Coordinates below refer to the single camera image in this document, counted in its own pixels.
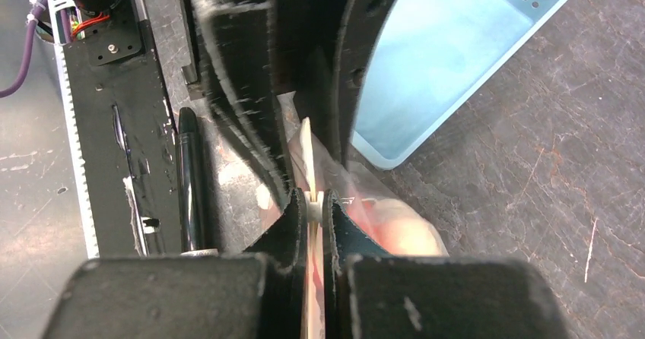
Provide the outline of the clear polka dot zip bag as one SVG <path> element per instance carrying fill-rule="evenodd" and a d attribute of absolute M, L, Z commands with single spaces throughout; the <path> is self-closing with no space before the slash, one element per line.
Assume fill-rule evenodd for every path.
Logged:
<path fill-rule="evenodd" d="M 294 177 L 290 194 L 292 190 L 300 189 L 307 200 L 303 323 L 298 338 L 328 338 L 325 329 L 322 219 L 326 191 L 337 193 L 349 218 L 386 253 L 406 257 L 446 257 L 446 247 L 436 228 L 404 201 L 359 191 L 352 172 L 331 158 L 313 135 L 308 119 L 301 122 L 288 142 L 288 157 Z M 260 217 L 264 225 L 262 234 L 278 220 L 286 206 L 277 206 L 270 192 L 259 196 Z"/>

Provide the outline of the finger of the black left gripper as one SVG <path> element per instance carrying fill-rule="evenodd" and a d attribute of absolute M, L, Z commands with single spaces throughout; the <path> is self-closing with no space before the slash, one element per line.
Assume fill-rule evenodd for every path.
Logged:
<path fill-rule="evenodd" d="M 278 53 L 297 114 L 346 164 L 361 88 L 396 0 L 276 0 Z"/>
<path fill-rule="evenodd" d="M 275 0 L 191 0 L 225 99 L 212 109 L 229 142 L 284 208 L 294 186 L 281 105 L 275 94 Z"/>

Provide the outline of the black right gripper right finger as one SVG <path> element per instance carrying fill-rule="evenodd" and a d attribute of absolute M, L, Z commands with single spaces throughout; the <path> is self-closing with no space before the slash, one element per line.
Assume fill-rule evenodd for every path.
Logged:
<path fill-rule="evenodd" d="M 322 201 L 328 338 L 566 338 L 546 279 L 514 258 L 394 256 Z"/>

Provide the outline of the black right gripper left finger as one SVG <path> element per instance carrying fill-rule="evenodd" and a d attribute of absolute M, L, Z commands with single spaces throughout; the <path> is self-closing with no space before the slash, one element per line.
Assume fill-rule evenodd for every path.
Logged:
<path fill-rule="evenodd" d="M 298 338 L 307 200 L 239 254 L 96 258 L 73 273 L 45 338 Z"/>

